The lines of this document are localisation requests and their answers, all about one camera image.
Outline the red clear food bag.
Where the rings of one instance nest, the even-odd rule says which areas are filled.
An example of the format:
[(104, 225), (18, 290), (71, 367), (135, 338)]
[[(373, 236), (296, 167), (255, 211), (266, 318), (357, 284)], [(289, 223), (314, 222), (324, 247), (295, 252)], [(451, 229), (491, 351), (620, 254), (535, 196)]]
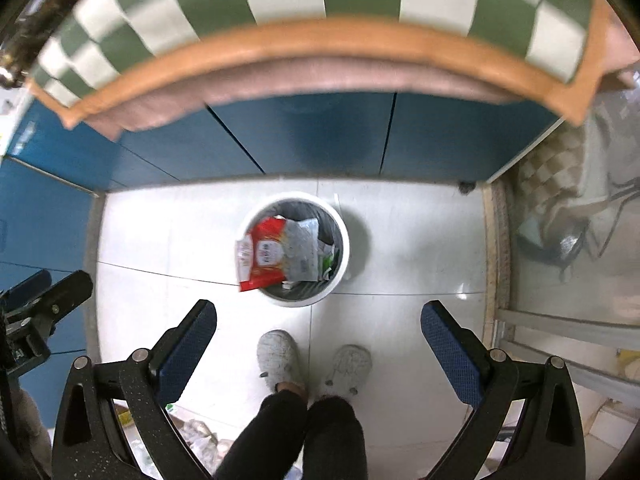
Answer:
[(318, 282), (319, 221), (267, 217), (235, 243), (241, 292), (284, 282)]

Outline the white round trash bin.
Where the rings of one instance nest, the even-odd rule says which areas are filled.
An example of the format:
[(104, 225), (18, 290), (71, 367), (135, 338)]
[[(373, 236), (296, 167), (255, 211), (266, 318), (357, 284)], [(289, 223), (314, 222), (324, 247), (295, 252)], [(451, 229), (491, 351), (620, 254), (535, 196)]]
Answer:
[(345, 277), (349, 258), (342, 216), (307, 193), (283, 195), (262, 207), (235, 243), (240, 291), (257, 290), (287, 308), (326, 299)]

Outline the left grey slipper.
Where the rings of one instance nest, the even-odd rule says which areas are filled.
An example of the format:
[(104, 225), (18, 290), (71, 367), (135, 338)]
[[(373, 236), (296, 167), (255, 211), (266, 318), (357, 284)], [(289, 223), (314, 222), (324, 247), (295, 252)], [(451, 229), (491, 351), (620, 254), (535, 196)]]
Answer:
[(285, 330), (272, 330), (259, 338), (257, 362), (259, 377), (265, 381), (271, 392), (277, 392), (278, 385), (281, 384), (306, 388), (300, 369), (297, 344)]

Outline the grey slipper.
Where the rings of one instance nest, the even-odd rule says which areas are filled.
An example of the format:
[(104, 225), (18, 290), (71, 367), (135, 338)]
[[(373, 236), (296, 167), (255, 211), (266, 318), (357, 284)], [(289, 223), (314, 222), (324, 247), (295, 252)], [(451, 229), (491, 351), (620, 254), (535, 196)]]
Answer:
[(337, 396), (352, 400), (367, 382), (371, 370), (370, 352), (354, 344), (345, 344), (334, 353), (329, 373), (320, 384), (320, 398)]
[(259, 377), (265, 381), (271, 392), (277, 392), (278, 385), (281, 384), (306, 388), (300, 369), (297, 344), (285, 330), (272, 330), (259, 338), (257, 362)]

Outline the right grey slipper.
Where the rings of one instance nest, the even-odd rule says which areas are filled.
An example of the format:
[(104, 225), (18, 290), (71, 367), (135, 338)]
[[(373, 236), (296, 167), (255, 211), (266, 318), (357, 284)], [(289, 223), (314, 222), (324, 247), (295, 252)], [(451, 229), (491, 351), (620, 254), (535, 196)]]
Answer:
[(354, 344), (345, 344), (334, 353), (329, 373), (320, 384), (320, 398), (337, 396), (352, 400), (367, 382), (371, 370), (370, 352)]

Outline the black trouser legs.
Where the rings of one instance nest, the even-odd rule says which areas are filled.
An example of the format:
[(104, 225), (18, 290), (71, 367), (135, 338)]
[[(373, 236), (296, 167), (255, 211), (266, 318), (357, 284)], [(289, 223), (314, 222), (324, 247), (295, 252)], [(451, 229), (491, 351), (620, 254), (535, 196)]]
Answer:
[(215, 479), (283, 479), (298, 458), (305, 479), (367, 479), (363, 430), (339, 396), (308, 405), (298, 394), (270, 394), (216, 469)]

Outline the green white checkered mat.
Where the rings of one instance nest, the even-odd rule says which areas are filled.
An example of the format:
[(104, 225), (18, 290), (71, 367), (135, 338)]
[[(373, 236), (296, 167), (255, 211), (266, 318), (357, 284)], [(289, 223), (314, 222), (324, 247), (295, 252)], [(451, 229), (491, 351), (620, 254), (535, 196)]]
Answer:
[(605, 0), (79, 0), (28, 86), (73, 127), (194, 76), (312, 56), (432, 64), (576, 122), (639, 50)]

